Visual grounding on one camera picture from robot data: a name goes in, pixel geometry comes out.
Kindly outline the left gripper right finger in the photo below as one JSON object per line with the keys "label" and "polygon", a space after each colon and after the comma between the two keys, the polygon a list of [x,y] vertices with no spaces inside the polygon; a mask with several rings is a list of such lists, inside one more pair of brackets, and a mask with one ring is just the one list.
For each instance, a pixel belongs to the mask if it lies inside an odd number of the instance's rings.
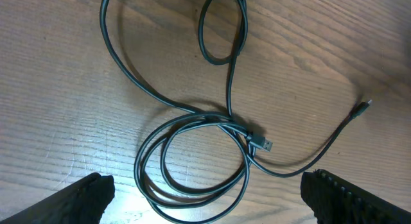
{"label": "left gripper right finger", "polygon": [[318,223],[410,223],[410,212],[324,169],[302,174],[301,197]]}

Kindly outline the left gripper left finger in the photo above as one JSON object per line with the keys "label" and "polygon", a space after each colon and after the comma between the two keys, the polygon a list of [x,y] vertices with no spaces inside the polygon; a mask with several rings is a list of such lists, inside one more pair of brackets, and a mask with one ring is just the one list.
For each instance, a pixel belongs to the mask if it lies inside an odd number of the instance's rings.
{"label": "left gripper left finger", "polygon": [[114,197],[114,177],[91,173],[1,224],[99,224]]}

